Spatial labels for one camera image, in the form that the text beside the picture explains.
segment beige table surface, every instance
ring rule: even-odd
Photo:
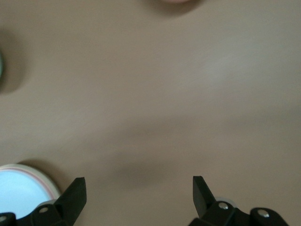
[[[299,226],[300,21],[300,0],[0,0],[0,165],[85,176],[77,226],[186,226],[193,175]]]

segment metal screw head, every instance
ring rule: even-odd
[[[48,207],[43,207],[42,209],[39,210],[39,213],[45,213],[48,211]]]
[[[220,202],[220,204],[218,204],[218,206],[223,210],[229,209],[229,206],[224,202]]]
[[[6,216],[1,216],[1,217],[0,217],[0,222],[5,221],[6,218],[7,218]]]
[[[268,218],[269,217],[269,213],[267,211],[265,211],[265,210],[260,209],[260,210],[257,210],[257,212],[258,212],[258,214],[260,216],[262,216],[264,218]]]

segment round object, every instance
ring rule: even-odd
[[[229,206],[224,202],[220,202],[218,206],[223,210],[227,210],[229,208]]]
[[[268,218],[268,217],[269,217],[269,213],[268,213],[267,211],[265,211],[265,210],[260,209],[260,210],[258,210],[257,212],[258,212],[258,214],[259,214],[260,216],[262,216],[262,217],[264,217],[264,218]]]
[[[40,171],[21,164],[0,167],[0,213],[13,212],[20,219],[58,197],[53,181]]]

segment screw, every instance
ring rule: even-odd
[[[218,204],[218,206],[223,210],[229,209],[229,206],[224,202],[220,202],[220,204]]]
[[[48,211],[48,207],[43,207],[42,209],[39,210],[39,213],[45,213]]]
[[[269,217],[269,213],[267,211],[265,211],[265,210],[260,209],[260,210],[257,210],[257,212],[258,212],[258,214],[260,216],[262,216],[264,218],[268,218]]]
[[[6,216],[1,216],[1,217],[0,217],[0,222],[5,221],[6,218],[7,218]]]

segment pink object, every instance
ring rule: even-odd
[[[169,3],[183,3],[183,2],[187,2],[190,0],[163,0],[165,2],[169,2]]]

